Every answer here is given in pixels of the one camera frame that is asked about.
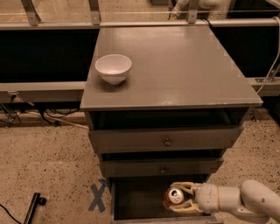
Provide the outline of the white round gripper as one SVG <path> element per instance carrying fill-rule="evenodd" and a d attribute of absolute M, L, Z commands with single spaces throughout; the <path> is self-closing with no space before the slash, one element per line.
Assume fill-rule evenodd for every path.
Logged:
<path fill-rule="evenodd" d="M 173 182 L 171 187 L 177 187 L 191 195 L 195 194 L 195 202 L 191 199 L 169 209 L 175 213 L 217 213 L 234 214 L 242 206 L 241 194 L 238 187 L 217 186 L 208 183 Z"/>

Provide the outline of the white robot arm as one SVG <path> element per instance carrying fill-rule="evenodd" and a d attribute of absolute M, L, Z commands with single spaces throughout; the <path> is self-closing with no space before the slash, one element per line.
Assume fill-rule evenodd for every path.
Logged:
<path fill-rule="evenodd" d="M 247 179 L 240 187 L 173 182 L 163 204 L 174 213 L 228 213 L 239 220 L 265 224 L 280 221 L 280 196 L 266 185 Z"/>

